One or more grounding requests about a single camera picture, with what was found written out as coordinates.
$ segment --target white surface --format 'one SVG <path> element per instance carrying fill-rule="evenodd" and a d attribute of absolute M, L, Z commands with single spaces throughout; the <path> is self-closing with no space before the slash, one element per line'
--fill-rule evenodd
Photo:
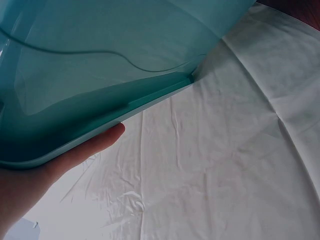
<path fill-rule="evenodd" d="M 48 191 L 41 240 L 320 238 L 320 33 L 256 4 L 197 79 Z"/>

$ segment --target skin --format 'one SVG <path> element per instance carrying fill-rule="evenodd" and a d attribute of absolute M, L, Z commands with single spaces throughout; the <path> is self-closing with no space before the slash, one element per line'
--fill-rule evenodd
<path fill-rule="evenodd" d="M 110 147 L 124 131 L 120 123 L 34 169 L 0 169 L 0 239 L 64 173 Z"/>

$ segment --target translucent plastic bin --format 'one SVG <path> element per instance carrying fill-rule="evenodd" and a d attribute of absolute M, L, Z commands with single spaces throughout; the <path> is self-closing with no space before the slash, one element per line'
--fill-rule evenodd
<path fill-rule="evenodd" d="M 0 166 L 39 166 L 193 82 L 253 0 L 2 0 Z"/>

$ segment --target curved line on plastic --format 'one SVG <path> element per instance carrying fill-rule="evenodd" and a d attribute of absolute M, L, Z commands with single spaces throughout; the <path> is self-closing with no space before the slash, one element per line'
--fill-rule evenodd
<path fill-rule="evenodd" d="M 148 73 L 161 73 L 161 72 L 167 72 L 173 69 L 177 69 L 179 67 L 182 67 L 183 65 L 189 64 L 191 63 L 193 60 L 195 60 L 198 57 L 201 56 L 206 56 L 206 54 L 199 54 L 196 57 L 194 57 L 193 59 L 186 61 L 182 64 L 179 64 L 177 66 L 171 67 L 171 68 L 167 68 L 167 69 L 163 69 L 163 70 L 149 70 L 149 69 L 144 69 L 142 67 L 137 66 L 136 64 L 134 64 L 130 59 L 128 59 L 126 56 L 124 56 L 123 54 L 117 52 L 117 51 L 112 51 L 112 50 L 84 50 L 84 51 L 58 51 L 58 50 L 50 50 L 50 49 L 46 49 L 46 48 L 42 48 L 42 47 L 38 47 L 38 46 L 34 46 L 32 44 L 23 42 L 21 40 L 19 40 L 18 38 L 10 35 L 9 33 L 7 33 L 6 31 L 4 31 L 2 29 L 2 27 L 0 27 L 0 33 L 2 33 L 5 37 L 7 37 L 8 39 L 16 42 L 17 44 L 23 45 L 29 49 L 33 49 L 36 50 L 38 52 L 43 52 L 43 53 L 47 53 L 47 54 L 57 54 L 57 55 L 86 55 L 86 54 L 113 54 L 113 55 L 117 55 L 123 59 L 125 59 L 129 64 L 131 64 L 132 66 L 134 66 L 135 68 L 144 71 L 144 72 L 148 72 Z"/>

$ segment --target finger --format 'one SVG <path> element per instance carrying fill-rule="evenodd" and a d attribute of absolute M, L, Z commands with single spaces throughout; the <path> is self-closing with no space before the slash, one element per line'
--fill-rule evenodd
<path fill-rule="evenodd" d="M 43 170 L 49 179 L 55 182 L 71 168 L 81 164 L 90 156 L 110 147 L 124 131 L 125 126 L 120 123 L 49 161 L 42 166 Z"/>

